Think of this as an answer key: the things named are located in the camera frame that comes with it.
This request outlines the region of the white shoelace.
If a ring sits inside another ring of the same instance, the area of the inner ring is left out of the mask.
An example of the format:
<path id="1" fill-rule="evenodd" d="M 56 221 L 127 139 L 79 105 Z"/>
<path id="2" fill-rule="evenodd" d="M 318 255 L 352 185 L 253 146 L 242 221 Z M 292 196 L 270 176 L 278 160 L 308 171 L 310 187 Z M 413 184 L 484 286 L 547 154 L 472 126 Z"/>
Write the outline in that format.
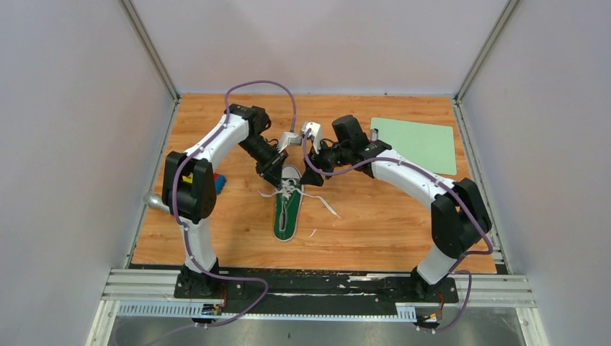
<path id="1" fill-rule="evenodd" d="M 280 210 L 281 213 L 286 213 L 287 211 L 287 206 L 289 204 L 289 201 L 291 199 L 291 197 L 294 194 L 299 194 L 299 196 L 301 197 L 308 197 L 308 198 L 315 198 L 315 199 L 319 199 L 323 205 L 325 206 L 325 208 L 334 216 L 336 216 L 337 218 L 341 218 L 341 216 L 329 205 L 329 203 L 321 196 L 319 195 L 309 195 L 307 193 L 304 192 L 303 186 L 298 183 L 298 180 L 296 178 L 287 178 L 287 179 L 283 179 L 281 182 L 281 187 L 275 189 L 275 191 L 271 194 L 266 194 L 263 192 L 259 191 L 259 194 L 263 197 L 263 198 L 271 198 L 275 195 L 279 195 L 280 196 Z"/>

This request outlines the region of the green canvas sneaker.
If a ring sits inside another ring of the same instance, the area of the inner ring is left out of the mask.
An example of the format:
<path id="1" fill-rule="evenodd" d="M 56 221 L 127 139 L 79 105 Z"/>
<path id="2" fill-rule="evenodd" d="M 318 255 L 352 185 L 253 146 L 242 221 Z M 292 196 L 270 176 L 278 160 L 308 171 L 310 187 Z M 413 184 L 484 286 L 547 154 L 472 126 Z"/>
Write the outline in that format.
<path id="1" fill-rule="evenodd" d="M 298 183 L 300 183 L 301 174 L 294 166 L 284 166 L 282 169 L 282 179 L 287 178 L 296 178 Z M 290 241 L 294 237 L 297 231 L 298 217 L 302 202 L 303 198 L 299 196 L 299 194 L 294 194 L 289 201 L 286 213 L 281 213 L 280 196 L 275 195 L 275 221 L 273 232 L 277 240 Z"/>

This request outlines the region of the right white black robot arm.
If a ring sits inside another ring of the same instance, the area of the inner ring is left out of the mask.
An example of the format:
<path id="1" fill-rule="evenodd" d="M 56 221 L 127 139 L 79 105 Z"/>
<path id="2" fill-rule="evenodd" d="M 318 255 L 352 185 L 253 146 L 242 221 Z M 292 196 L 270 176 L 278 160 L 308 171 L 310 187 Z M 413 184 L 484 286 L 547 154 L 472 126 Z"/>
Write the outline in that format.
<path id="1" fill-rule="evenodd" d="M 331 177 L 356 170 L 397 187 L 429 209 L 433 245 L 411 271 L 409 290 L 416 298 L 431 300 L 466 257 L 492 253 L 492 222 L 473 180 L 455 181 L 405 159 L 389 143 L 367 135 L 353 115 L 336 119 L 332 128 L 336 140 L 329 142 L 318 123 L 303 124 L 301 182 L 322 186 Z"/>

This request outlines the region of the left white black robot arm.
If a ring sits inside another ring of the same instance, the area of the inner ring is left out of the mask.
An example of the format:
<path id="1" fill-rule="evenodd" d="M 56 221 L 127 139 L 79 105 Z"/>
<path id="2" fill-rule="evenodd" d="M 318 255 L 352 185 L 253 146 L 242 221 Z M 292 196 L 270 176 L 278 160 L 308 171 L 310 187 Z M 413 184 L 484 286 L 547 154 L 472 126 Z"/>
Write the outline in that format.
<path id="1" fill-rule="evenodd" d="M 287 153 L 262 136 L 271 124 L 265 109 L 232 104 L 195 145 L 166 156 L 161 199 L 179 224 L 186 251 L 175 297 L 211 298 L 225 280 L 212 247 L 210 215 L 218 196 L 214 174 L 231 150 L 240 146 L 255 160 L 256 173 L 280 187 Z"/>

